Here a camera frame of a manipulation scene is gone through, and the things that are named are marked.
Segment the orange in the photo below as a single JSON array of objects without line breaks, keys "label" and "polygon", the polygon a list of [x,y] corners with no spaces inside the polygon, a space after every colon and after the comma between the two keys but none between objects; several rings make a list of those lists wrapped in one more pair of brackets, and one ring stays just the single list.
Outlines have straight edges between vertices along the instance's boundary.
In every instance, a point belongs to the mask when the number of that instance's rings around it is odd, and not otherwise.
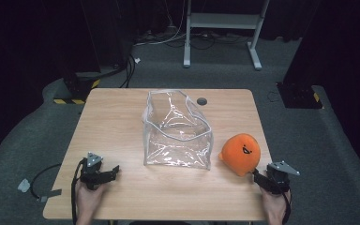
[{"label": "orange", "polygon": [[253,172],[259,164],[260,156],[259,144],[246,133],[231,137],[218,154],[218,158],[239,176]]}]

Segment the transparent plastic bag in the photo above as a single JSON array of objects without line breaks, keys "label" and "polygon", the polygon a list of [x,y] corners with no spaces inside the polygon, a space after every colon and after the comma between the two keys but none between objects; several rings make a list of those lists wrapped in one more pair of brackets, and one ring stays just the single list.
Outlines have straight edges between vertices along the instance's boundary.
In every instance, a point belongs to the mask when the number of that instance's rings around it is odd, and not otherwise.
[{"label": "transparent plastic bag", "polygon": [[189,96],[180,90],[150,91],[144,122],[144,165],[210,170],[213,133]]}]

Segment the wooden table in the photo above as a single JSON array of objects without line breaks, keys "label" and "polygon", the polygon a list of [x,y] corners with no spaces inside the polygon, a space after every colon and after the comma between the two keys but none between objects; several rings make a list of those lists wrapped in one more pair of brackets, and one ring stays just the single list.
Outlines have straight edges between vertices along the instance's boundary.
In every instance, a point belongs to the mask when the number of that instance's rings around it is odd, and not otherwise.
[{"label": "wooden table", "polygon": [[223,144],[238,133],[258,141],[263,171],[271,156],[252,93],[240,89],[183,89],[200,106],[212,127],[211,170],[143,165],[142,114],[150,89],[94,89],[84,106],[52,189],[45,218],[70,219],[70,186],[78,162],[88,152],[103,156],[103,172],[121,172],[103,196],[96,219],[265,220],[262,194],[252,174],[239,177],[218,159]]}]

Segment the human hand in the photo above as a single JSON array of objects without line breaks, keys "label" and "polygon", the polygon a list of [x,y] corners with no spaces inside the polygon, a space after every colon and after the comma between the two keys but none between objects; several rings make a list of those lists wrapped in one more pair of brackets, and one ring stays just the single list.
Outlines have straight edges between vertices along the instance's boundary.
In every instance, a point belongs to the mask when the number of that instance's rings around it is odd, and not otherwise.
[{"label": "human hand", "polygon": [[108,183],[101,184],[97,190],[88,189],[84,182],[78,180],[76,191],[76,203],[78,206],[77,225],[91,224],[93,215],[96,213],[101,202],[101,196],[107,189]]},{"label": "human hand", "polygon": [[[277,225],[282,224],[282,219],[285,216],[286,202],[281,194],[275,195],[260,187],[262,191],[262,208],[267,216],[268,224]],[[284,193],[288,201],[291,201],[291,191]]]}]

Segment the gray carpet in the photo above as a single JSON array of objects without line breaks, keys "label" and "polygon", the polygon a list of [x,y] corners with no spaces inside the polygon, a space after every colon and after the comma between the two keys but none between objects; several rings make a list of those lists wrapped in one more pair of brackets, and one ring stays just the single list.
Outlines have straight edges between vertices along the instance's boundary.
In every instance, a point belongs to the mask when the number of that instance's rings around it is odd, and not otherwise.
[{"label": "gray carpet", "polygon": [[[195,40],[193,44],[206,46]],[[245,43],[215,44],[191,50],[191,67],[183,68],[183,48],[164,44],[133,49],[140,58],[132,88],[245,88],[255,97],[274,161],[285,160],[300,171],[291,176],[292,214],[288,224],[360,224],[360,160],[342,131],[324,89],[314,86],[324,109],[286,109],[278,93],[299,41],[259,40],[262,70],[255,71]],[[125,71],[101,79],[99,88],[119,87]],[[44,203],[17,189],[43,169],[60,163],[77,126],[83,105],[57,105],[60,80],[44,89],[45,102],[26,116],[0,146],[0,224],[70,224],[47,220]],[[58,169],[35,183],[38,194],[53,186]],[[95,221],[106,224],[106,221]]]}]

